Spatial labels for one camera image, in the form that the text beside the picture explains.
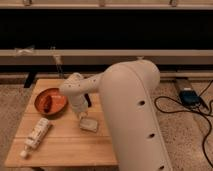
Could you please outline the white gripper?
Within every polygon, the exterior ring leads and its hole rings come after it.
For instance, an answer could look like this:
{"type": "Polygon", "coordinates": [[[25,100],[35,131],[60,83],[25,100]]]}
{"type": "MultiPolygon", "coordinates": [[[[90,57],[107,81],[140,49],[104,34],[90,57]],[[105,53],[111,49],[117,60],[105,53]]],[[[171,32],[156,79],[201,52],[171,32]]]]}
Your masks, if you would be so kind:
{"type": "Polygon", "coordinates": [[[78,118],[79,121],[87,116],[87,113],[85,112],[88,109],[88,102],[84,95],[80,96],[71,96],[69,98],[69,103],[72,108],[72,110],[79,114],[78,118]]]}

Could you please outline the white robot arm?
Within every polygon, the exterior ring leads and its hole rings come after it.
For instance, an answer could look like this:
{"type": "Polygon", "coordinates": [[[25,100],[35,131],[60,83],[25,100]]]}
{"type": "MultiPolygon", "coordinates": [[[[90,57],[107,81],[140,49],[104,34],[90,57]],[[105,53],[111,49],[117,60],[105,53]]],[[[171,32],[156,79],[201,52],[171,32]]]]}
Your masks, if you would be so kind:
{"type": "Polygon", "coordinates": [[[59,87],[76,114],[97,92],[120,171],[173,171],[150,94],[160,82],[149,60],[113,64],[89,78],[71,74],[59,87]]]}

